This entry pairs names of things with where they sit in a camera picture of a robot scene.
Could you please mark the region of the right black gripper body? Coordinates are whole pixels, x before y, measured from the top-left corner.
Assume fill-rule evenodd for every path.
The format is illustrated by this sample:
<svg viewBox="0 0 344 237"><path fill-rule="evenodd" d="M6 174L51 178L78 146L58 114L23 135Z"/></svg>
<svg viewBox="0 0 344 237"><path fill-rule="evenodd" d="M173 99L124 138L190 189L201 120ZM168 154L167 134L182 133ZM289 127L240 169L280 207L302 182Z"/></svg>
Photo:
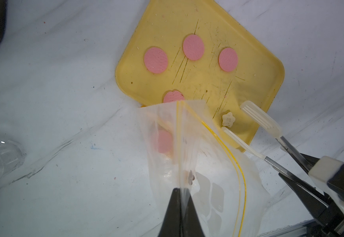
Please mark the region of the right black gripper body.
<svg viewBox="0 0 344 237"><path fill-rule="evenodd" d="M315 221L308 227L307 234L311 237L344 237L344 162L330 157L303 157L315 187L283 167L279 167L278 172Z"/></svg>

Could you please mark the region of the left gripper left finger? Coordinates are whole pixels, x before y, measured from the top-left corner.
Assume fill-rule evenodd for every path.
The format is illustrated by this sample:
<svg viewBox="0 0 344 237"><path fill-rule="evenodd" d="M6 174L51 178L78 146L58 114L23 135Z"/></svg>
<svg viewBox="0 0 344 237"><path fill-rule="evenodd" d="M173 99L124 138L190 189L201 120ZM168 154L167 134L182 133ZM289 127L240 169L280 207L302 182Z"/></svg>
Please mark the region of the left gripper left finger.
<svg viewBox="0 0 344 237"><path fill-rule="evenodd" d="M180 188L172 190L158 237L182 237Z"/></svg>

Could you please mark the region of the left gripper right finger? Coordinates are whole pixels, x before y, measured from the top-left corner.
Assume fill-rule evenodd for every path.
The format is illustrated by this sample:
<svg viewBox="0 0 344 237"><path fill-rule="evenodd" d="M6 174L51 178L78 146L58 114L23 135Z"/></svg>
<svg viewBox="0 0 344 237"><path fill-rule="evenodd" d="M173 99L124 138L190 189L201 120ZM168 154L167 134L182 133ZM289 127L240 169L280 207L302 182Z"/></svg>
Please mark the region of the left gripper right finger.
<svg viewBox="0 0 344 237"><path fill-rule="evenodd" d="M205 234L202 230L191 195L185 201L182 206L182 236L204 237Z"/></svg>

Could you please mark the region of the clear resealable zip bag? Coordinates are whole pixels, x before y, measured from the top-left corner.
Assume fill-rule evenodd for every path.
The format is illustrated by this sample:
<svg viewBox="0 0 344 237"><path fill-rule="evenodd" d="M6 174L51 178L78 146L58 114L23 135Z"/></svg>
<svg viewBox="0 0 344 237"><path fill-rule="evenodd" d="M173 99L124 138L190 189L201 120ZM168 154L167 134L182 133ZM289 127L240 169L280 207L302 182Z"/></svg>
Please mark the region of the clear resealable zip bag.
<svg viewBox="0 0 344 237"><path fill-rule="evenodd" d="M161 214L174 188L190 194L207 237L255 237L270 195L258 169L217 129L204 101L188 100L140 108L137 121L148 153L150 186ZM161 154L152 146L159 130L174 138L173 150ZM192 171L195 180L186 182Z"/></svg>

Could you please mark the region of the pink round cookie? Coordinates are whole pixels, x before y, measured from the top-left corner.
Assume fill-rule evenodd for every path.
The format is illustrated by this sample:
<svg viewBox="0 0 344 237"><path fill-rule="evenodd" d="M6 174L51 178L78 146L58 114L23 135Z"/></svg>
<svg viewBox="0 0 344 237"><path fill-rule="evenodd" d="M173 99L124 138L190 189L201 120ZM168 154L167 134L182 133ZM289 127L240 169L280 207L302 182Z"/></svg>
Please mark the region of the pink round cookie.
<svg viewBox="0 0 344 237"><path fill-rule="evenodd" d="M151 47L144 55L144 65L153 74L163 73L168 67L167 54L161 48Z"/></svg>
<svg viewBox="0 0 344 237"><path fill-rule="evenodd" d="M205 52L202 39L195 34L188 35L183 41L183 52L192 61L201 59Z"/></svg>
<svg viewBox="0 0 344 237"><path fill-rule="evenodd" d="M218 64L225 72L232 72L238 65L238 55L231 47L224 48L218 57Z"/></svg>
<svg viewBox="0 0 344 237"><path fill-rule="evenodd" d="M173 90L165 94L163 98L163 103L170 103L170 102L182 101L182 100L185 100L184 95L178 90Z"/></svg>
<svg viewBox="0 0 344 237"><path fill-rule="evenodd" d="M166 130L159 129L152 136L152 146L161 154L167 154L173 150L173 135Z"/></svg>

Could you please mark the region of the white star cookie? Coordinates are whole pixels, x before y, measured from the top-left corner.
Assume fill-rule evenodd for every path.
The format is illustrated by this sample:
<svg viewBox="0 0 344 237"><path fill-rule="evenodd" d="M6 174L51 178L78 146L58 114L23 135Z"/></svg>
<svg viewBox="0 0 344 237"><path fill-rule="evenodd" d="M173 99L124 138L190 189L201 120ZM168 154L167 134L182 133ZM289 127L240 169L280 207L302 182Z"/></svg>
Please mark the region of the white star cookie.
<svg viewBox="0 0 344 237"><path fill-rule="evenodd" d="M236 121L236 118L233 116L232 112L228 112L222 115L222 126L231 128Z"/></svg>

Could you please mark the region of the yellow plastic tray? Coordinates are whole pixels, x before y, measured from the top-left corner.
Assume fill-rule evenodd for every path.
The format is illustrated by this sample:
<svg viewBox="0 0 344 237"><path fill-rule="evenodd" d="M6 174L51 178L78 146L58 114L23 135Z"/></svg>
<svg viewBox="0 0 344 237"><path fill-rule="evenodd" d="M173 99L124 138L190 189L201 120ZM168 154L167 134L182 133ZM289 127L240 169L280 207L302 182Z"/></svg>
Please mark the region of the yellow plastic tray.
<svg viewBox="0 0 344 237"><path fill-rule="evenodd" d="M183 41L191 34L205 46L197 61L183 52ZM151 47L167 54L163 73L153 74L144 65ZM218 64L226 47L238 55L232 72ZM231 131L246 143L259 126L240 105L250 100L267 111L284 77L282 62L214 1L150 1L115 71L118 87L142 105L159 104L167 92L178 90L186 100L204 101L217 128L222 115L232 112L236 121Z"/></svg>

